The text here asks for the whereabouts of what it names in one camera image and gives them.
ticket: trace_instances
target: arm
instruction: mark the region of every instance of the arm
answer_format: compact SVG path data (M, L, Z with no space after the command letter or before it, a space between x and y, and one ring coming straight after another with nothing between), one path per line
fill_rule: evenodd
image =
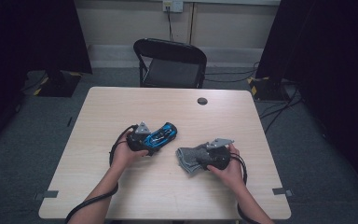
M147 150L131 151L125 142L127 134L124 134L119 140L119 142L124 142L118 144L112 166L107 170L104 177L85 201L113 190L125 169L138 157L143 157L147 154ZM111 198L109 197L83 207L72 216L69 223L103 223Z
M232 144L228 146L228 150L240 155L240 152ZM248 218L263 224L273 223L243 183L241 164L238 161L231 160L225 170L219 170L212 165L209 165L208 169L234 192L241 211Z

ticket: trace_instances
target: wooden tabletop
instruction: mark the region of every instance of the wooden tabletop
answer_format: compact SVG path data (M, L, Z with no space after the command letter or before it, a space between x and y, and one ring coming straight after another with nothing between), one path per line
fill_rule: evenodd
M199 98L208 103L200 105ZM188 175L175 151L215 138L235 141L248 172L247 187L273 219L291 216L269 145L248 91L94 87L83 104L45 198L42 218L66 218L109 167L109 151L129 126L144 121L153 132L165 122L176 138L153 157L143 157L119 179L106 218L239 219L232 192L211 172Z

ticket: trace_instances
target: wall socket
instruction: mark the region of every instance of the wall socket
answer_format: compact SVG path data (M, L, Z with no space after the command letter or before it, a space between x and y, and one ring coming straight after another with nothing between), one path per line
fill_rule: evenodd
M162 1L162 11L167 11L167 7L170 12L183 12L183 1Z

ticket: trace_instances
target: hand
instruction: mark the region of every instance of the hand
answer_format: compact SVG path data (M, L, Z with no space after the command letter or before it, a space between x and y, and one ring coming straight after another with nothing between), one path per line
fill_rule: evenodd
M125 169L130 166L137 158L147 155L147 150L132 151L127 144L127 135L131 132L126 132L118 140L119 144L115 150L112 166Z
M227 150L230 153L235 153L240 155L240 152L234 147L234 145L229 144ZM242 169L239 161L231 160L224 170L219 170L212 165L208 165L207 168L217 175L223 183L228 186L230 189L235 191L235 188L244 185L242 179Z

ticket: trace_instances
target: black chair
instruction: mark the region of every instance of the black chair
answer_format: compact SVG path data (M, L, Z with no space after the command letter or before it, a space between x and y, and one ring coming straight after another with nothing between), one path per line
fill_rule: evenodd
M141 87L202 88L207 59L200 49L152 38L136 41L133 49L139 59ZM144 58L151 59L148 67Z

